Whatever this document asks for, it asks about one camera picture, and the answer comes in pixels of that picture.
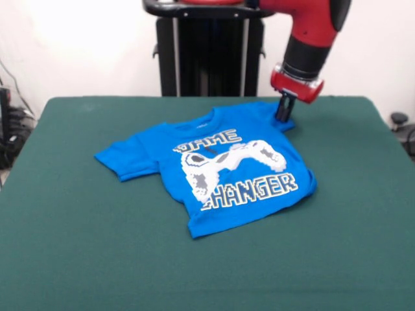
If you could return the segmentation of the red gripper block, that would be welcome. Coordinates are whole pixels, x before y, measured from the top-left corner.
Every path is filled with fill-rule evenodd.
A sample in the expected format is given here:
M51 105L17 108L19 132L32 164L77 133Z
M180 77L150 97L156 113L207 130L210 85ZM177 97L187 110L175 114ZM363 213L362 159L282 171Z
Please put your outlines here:
M277 63L274 67L270 77L270 84L276 91L281 93L275 114L276 120L281 122L289 120L296 98L311 104L317 99L324 87L324 81L321 78L306 81L289 76L283 71L282 63Z

